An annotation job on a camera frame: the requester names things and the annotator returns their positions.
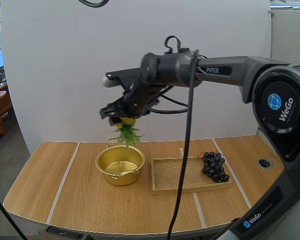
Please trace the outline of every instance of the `white tape line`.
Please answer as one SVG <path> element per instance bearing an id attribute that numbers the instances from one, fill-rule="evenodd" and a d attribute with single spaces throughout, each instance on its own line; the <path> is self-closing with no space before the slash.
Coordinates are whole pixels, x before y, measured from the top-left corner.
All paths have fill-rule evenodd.
<path id="1" fill-rule="evenodd" d="M 179 150 L 180 150 L 180 153 L 181 153 L 181 157 L 184 157 L 184 150 L 181 147 L 179 148 Z M 198 195 L 197 195 L 196 192 L 193 192 L 192 194 L 193 194 L 194 202 L 195 202 L 195 205 L 196 205 L 196 210 L 198 211 L 198 214 L 199 214 L 201 227 L 204 229 L 204 228 L 207 227 L 207 225 L 206 225 L 204 214 L 203 214 L 201 206 L 200 206 Z"/>
<path id="2" fill-rule="evenodd" d="M 68 172 L 69 172 L 69 170 L 70 170 L 70 168 L 71 168 L 72 162 L 73 162 L 74 159 L 75 159 L 75 156 L 76 156 L 76 154 L 77 154 L 79 145 L 80 145 L 80 142 L 78 142 L 78 144 L 77 144 L 77 146 L 76 146 L 76 148 L 75 148 L 75 150 L 74 150 L 74 153 L 73 153 L 73 155 L 72 155 L 72 157 L 71 157 L 71 160 L 70 160 L 70 162 L 69 162 L 69 164 L 68 164 L 68 167 L 66 168 L 66 170 L 65 170 L 65 172 L 64 172 L 63 178 L 62 178 L 62 180 L 61 180 L 61 182 L 60 182 L 58 191 L 56 192 L 56 195 L 55 195 L 53 204 L 52 204 L 52 206 L 51 206 L 51 210 L 50 210 L 49 216 L 48 216 L 48 218 L 47 218 L 47 220 L 46 220 L 46 224 L 47 224 L 47 225 L 50 224 L 52 215 L 54 214 L 54 210 L 55 210 L 55 207 L 56 207 L 56 205 L 57 205 L 57 201 L 58 201 L 59 195 L 60 195 L 60 193 L 61 193 L 62 187 L 64 186 L 64 183 L 65 183 L 65 180 L 66 180 L 66 178 L 67 178 Z"/>
<path id="3" fill-rule="evenodd" d="M 214 145 L 216 146 L 216 149 L 218 149 L 219 153 L 223 154 L 223 152 L 221 151 L 220 147 L 218 146 L 216 140 L 215 140 L 214 138 L 211 138 L 211 139 L 212 139 Z M 232 177 L 233 177 L 235 183 L 237 184 L 237 186 L 238 186 L 238 188 L 239 188 L 239 190 L 240 190 L 240 192 L 241 192 L 241 194 L 242 194 L 242 196 L 243 196 L 243 198 L 244 198 L 246 204 L 248 205 L 248 207 L 249 207 L 249 209 L 250 209 L 252 206 L 251 206 L 251 203 L 249 202 L 249 199 L 247 198 L 247 195 L 246 195 L 244 189 L 242 188 L 242 186 L 241 186 L 241 184 L 240 184 L 238 178 L 236 177 L 234 171 L 232 170 L 230 164 L 228 163 L 228 161 L 227 161 L 227 159 L 226 159 L 226 156 L 223 155 L 223 157 L 224 157 L 224 159 L 225 159 L 225 165 L 228 167 L 230 173 L 232 174 Z"/>

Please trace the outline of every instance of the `black grapes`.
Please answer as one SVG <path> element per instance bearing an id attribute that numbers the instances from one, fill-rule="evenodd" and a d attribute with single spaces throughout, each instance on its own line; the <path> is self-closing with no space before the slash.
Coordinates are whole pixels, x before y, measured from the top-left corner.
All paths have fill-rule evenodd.
<path id="1" fill-rule="evenodd" d="M 225 161 L 220 152 L 205 152 L 203 154 L 204 168 L 202 173 L 207 174 L 217 183 L 228 182 L 230 177 L 225 173 L 225 168 L 222 166 Z"/>

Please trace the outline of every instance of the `blue globe logo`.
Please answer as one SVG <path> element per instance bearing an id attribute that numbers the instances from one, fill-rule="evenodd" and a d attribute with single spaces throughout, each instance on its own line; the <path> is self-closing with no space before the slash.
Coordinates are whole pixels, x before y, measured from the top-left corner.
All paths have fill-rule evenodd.
<path id="1" fill-rule="evenodd" d="M 281 98 L 278 94 L 272 93 L 268 97 L 269 107 L 273 110 L 278 110 L 281 107 Z"/>
<path id="2" fill-rule="evenodd" d="M 244 221 L 244 222 L 243 222 L 243 225 L 244 225 L 247 229 L 251 227 L 251 224 L 250 224 L 250 222 L 248 222 L 248 221 Z"/>

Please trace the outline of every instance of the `gold pot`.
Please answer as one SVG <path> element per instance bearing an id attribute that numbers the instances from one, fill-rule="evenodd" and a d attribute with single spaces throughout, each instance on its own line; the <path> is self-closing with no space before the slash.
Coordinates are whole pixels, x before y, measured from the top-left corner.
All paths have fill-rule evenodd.
<path id="1" fill-rule="evenodd" d="M 146 157 L 140 149 L 133 146 L 109 146 L 109 141 L 113 139 L 117 137 L 110 137 L 106 141 L 106 149 L 96 156 L 95 165 L 109 183 L 118 186 L 132 184 L 138 179 Z"/>

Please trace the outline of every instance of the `robotic arm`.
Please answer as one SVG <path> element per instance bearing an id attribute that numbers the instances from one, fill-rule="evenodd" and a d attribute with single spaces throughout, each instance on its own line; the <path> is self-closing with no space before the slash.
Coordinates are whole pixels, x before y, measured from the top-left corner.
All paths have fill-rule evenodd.
<path id="1" fill-rule="evenodd" d="M 110 124 L 115 124 L 120 117 L 147 115 L 163 93 L 172 87 L 189 87 L 192 74 L 193 87 L 203 81 L 239 86 L 243 102 L 252 102 L 259 126 L 284 164 L 283 172 L 260 200 L 219 236 L 251 239 L 300 199 L 300 66 L 252 56 L 198 58 L 197 52 L 181 48 L 177 38 L 178 52 L 173 53 L 170 38 L 176 37 L 166 39 L 169 51 L 164 55 L 147 53 L 140 68 L 105 74 L 104 85 L 121 85 L 124 93 L 100 110 L 101 118 L 109 117 Z"/>

